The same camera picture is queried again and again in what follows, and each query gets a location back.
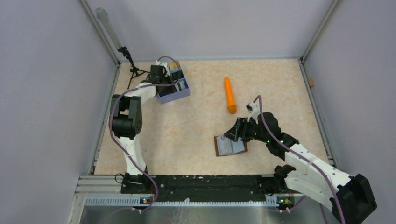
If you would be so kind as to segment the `silver card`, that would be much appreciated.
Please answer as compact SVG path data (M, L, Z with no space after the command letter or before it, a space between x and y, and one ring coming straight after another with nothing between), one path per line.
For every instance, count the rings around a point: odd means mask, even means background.
M175 87L176 91L183 91L183 90L187 89L187 85L185 84L185 82L183 80L179 80L178 82L176 82L174 87Z

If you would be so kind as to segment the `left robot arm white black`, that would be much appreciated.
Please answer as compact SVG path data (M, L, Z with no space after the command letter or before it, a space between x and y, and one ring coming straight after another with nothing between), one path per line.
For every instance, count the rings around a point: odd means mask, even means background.
M113 95L109 117L110 135L127 163L124 184L139 193L149 189L149 175L142 157L139 134L143 127L142 105L167 87L174 86L169 63L155 61L146 80L120 95Z

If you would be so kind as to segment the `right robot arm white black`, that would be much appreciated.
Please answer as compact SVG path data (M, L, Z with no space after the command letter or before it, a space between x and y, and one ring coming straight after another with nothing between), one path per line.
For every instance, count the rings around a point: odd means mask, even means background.
M261 141L276 157L286 162L274 173L274 187L304 194L330 210L344 224L361 224L377 209L370 183L361 174L340 171L323 161L297 139L281 131L270 112L257 118L237 118L224 136L232 141Z

